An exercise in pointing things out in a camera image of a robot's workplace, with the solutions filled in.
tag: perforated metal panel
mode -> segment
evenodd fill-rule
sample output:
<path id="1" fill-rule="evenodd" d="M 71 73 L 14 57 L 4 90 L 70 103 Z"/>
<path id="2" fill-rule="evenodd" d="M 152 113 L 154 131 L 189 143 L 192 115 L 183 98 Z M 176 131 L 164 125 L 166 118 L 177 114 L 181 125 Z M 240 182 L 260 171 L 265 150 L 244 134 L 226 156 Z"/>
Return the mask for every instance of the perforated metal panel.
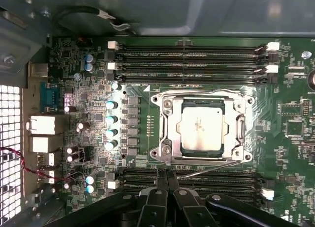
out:
<path id="1" fill-rule="evenodd" d="M 21 90 L 0 86 L 0 146 L 21 150 Z M 21 211 L 21 159 L 0 151 L 0 226 Z"/>

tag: chip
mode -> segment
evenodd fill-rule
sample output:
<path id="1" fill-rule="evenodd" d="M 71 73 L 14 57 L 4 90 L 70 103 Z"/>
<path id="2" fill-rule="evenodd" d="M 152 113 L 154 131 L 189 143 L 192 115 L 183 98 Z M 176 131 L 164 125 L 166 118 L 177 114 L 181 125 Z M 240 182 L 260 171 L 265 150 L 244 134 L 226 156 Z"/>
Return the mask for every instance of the chip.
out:
<path id="1" fill-rule="evenodd" d="M 103 114 L 95 114 L 95 120 L 103 121 Z"/>
<path id="2" fill-rule="evenodd" d="M 139 104 L 139 102 L 140 102 L 140 99 L 138 97 L 129 97 L 128 98 L 128 103 L 130 105 L 137 105 L 137 104 Z"/>
<path id="3" fill-rule="evenodd" d="M 105 177 L 105 171 L 100 171 L 99 173 L 97 173 L 97 176 L 100 178 L 104 178 Z"/>
<path id="4" fill-rule="evenodd" d="M 82 142 L 85 142 L 85 143 L 89 142 L 89 137 L 83 137 Z"/>
<path id="5" fill-rule="evenodd" d="M 129 146 L 137 146 L 138 145 L 138 138 L 136 138 L 136 137 L 128 138 L 128 145 Z"/>
<path id="6" fill-rule="evenodd" d="M 128 128 L 128 135 L 138 135 L 139 129 L 138 128 Z"/>
<path id="7" fill-rule="evenodd" d="M 105 77 L 104 71 L 99 71 L 99 72 L 97 72 L 97 76 L 98 76 L 99 78 Z"/>
<path id="8" fill-rule="evenodd" d="M 80 99 L 81 100 L 87 100 L 88 99 L 88 94 L 87 93 L 81 93 Z"/>
<path id="9" fill-rule="evenodd" d="M 98 189 L 98 194 L 99 195 L 104 195 L 105 194 L 105 189 Z"/>
<path id="10" fill-rule="evenodd" d="M 99 163 L 100 164 L 107 164 L 107 158 L 106 157 L 100 157 L 99 158 Z"/>

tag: black memory slot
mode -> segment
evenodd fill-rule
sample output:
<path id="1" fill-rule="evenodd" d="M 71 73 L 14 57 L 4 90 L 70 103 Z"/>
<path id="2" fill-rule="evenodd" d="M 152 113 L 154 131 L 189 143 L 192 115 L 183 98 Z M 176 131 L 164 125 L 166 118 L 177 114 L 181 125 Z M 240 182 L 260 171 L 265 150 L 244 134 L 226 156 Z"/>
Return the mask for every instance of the black memory slot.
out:
<path id="1" fill-rule="evenodd" d="M 241 65 L 263 65 L 266 63 L 266 60 L 261 59 L 240 59 L 240 58 L 124 58 L 123 60 L 117 60 L 117 63 L 124 64 L 149 64 L 153 65 L 156 63 L 168 63 L 168 64 L 176 64 L 185 62 L 187 64 L 241 64 Z"/>
<path id="2" fill-rule="evenodd" d="M 205 78 L 205 77 L 160 77 L 158 75 L 123 76 L 117 75 L 116 80 L 120 83 L 155 83 L 155 84 L 225 84 L 225 85 L 265 85 L 268 79 L 265 77 L 246 78 Z"/>
<path id="3" fill-rule="evenodd" d="M 241 46 L 128 46 L 123 47 L 120 52 L 214 52 L 214 53 L 239 53 L 239 54 L 261 54 L 266 51 L 265 45 L 258 47 Z"/>
<path id="4" fill-rule="evenodd" d="M 137 68 L 137 67 L 126 67 L 124 70 L 119 70 L 117 73 L 126 74 L 126 73 L 168 73 L 168 74 L 202 74 L 202 75 L 263 75 L 265 69 L 257 70 L 254 68 L 202 68 L 202 67 L 191 67 L 191 68 L 179 68 L 179 67 L 146 67 L 146 68 Z"/>

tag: electrolytic capacitor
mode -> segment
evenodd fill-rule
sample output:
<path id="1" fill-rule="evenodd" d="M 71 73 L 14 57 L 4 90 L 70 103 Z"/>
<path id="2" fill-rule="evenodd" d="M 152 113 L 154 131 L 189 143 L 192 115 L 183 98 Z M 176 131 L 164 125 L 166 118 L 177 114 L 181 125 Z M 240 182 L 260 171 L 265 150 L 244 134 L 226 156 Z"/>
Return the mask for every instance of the electrolytic capacitor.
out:
<path id="1" fill-rule="evenodd" d="M 116 146 L 117 146 L 117 141 L 116 140 L 112 140 L 112 141 L 110 141 L 110 142 L 108 142 L 108 143 L 106 143 L 105 144 L 105 149 L 107 150 L 107 151 L 111 151 L 111 150 L 113 150 Z"/>
<path id="2" fill-rule="evenodd" d="M 82 79 L 82 75 L 80 73 L 75 73 L 73 78 L 75 81 L 80 81 Z"/>
<path id="3" fill-rule="evenodd" d="M 118 134 L 117 129 L 108 130 L 105 133 L 107 138 L 112 138 L 113 136 L 116 136 L 117 134 Z"/>
<path id="4" fill-rule="evenodd" d="M 86 72 L 89 72 L 89 73 L 94 73 L 95 72 L 95 67 L 91 63 L 85 64 L 84 69 L 85 69 Z"/>
<path id="5" fill-rule="evenodd" d="M 90 127 L 90 123 L 89 122 L 79 122 L 77 124 L 79 129 L 88 129 Z"/>
<path id="6" fill-rule="evenodd" d="M 95 184 L 90 184 L 90 185 L 87 185 L 87 187 L 86 187 L 86 191 L 88 192 L 88 193 L 93 193 L 94 192 L 94 190 L 96 190 L 96 185 Z"/>
<path id="7" fill-rule="evenodd" d="M 95 63 L 95 58 L 91 55 L 91 54 L 87 54 L 85 57 L 84 57 L 85 61 L 87 63 Z"/>
<path id="8" fill-rule="evenodd" d="M 75 152 L 78 152 L 78 151 L 79 151 L 79 147 L 78 146 L 69 147 L 67 149 L 67 153 L 68 154 L 72 154 L 72 153 L 75 153 Z"/>
<path id="9" fill-rule="evenodd" d="M 95 174 L 90 174 L 88 177 L 85 178 L 85 182 L 87 184 L 92 184 L 96 181 L 96 175 Z"/>
<path id="10" fill-rule="evenodd" d="M 64 108 L 64 111 L 65 111 L 66 113 L 69 113 L 69 112 L 76 112 L 76 111 L 77 111 L 77 107 L 75 107 L 75 106 L 66 106 L 66 107 Z"/>
<path id="11" fill-rule="evenodd" d="M 67 161 L 68 162 L 72 162 L 72 161 L 74 161 L 76 159 L 79 159 L 79 154 L 78 153 L 74 153 L 74 154 L 72 154 L 72 155 L 67 157 Z"/>
<path id="12" fill-rule="evenodd" d="M 68 181 L 67 183 L 65 183 L 63 185 L 64 189 L 69 189 L 72 185 L 75 184 L 75 181 L 73 179 L 71 179 L 70 181 Z"/>
<path id="13" fill-rule="evenodd" d="M 112 83 L 113 90 L 120 90 L 122 87 L 118 83 Z"/>
<path id="14" fill-rule="evenodd" d="M 112 109 L 116 109 L 118 107 L 118 104 L 114 101 L 108 101 L 106 104 L 105 104 L 105 107 L 106 109 L 108 110 L 112 110 Z"/>
<path id="15" fill-rule="evenodd" d="M 108 124 L 108 125 L 112 125 L 113 123 L 117 122 L 118 121 L 118 118 L 117 116 L 107 116 L 105 118 L 105 122 Z"/>

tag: screw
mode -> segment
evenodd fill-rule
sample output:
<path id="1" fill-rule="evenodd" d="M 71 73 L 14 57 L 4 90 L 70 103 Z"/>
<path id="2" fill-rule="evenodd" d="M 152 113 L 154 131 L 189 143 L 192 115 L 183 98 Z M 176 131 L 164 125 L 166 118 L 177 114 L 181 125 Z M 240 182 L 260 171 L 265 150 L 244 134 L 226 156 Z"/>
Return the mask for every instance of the screw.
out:
<path id="1" fill-rule="evenodd" d="M 170 148 L 169 146 L 165 146 L 165 147 L 163 148 L 163 153 L 169 154 L 170 152 L 171 152 L 171 148 Z"/>
<path id="2" fill-rule="evenodd" d="M 47 10 L 41 11 L 41 14 L 42 14 L 44 17 L 46 17 L 46 18 L 50 18 L 50 16 L 51 16 L 51 13 L 48 12 Z"/>
<path id="3" fill-rule="evenodd" d="M 36 14 L 34 12 L 28 14 L 28 17 L 34 19 L 36 17 Z"/>
<path id="4" fill-rule="evenodd" d="M 302 52 L 302 55 L 301 55 L 301 57 L 303 58 L 303 59 L 308 59 L 308 58 L 310 58 L 312 56 L 312 53 L 311 52 L 309 52 L 309 51 L 303 51 Z"/>
<path id="5" fill-rule="evenodd" d="M 15 63 L 15 57 L 13 55 L 8 55 L 8 56 L 4 57 L 3 62 L 5 64 L 8 64 L 8 65 L 13 64 L 13 63 Z"/>
<path id="6" fill-rule="evenodd" d="M 164 107 L 165 107 L 166 109 L 171 108 L 171 107 L 172 107 L 172 101 L 171 101 L 171 100 L 165 100 L 165 101 L 164 101 Z"/>
<path id="7" fill-rule="evenodd" d="M 214 196 L 212 196 L 212 199 L 213 199 L 214 201 L 220 201 L 220 200 L 221 200 L 221 197 L 218 196 L 218 195 L 214 195 Z"/>
<path id="8" fill-rule="evenodd" d="M 178 193 L 180 195 L 185 195 L 185 194 L 187 194 L 187 191 L 186 190 L 179 190 Z"/>
<path id="9" fill-rule="evenodd" d="M 130 199 L 130 198 L 131 198 L 131 195 L 130 195 L 130 194 L 127 194 L 127 195 L 123 196 L 123 200 L 128 200 L 128 199 Z"/>

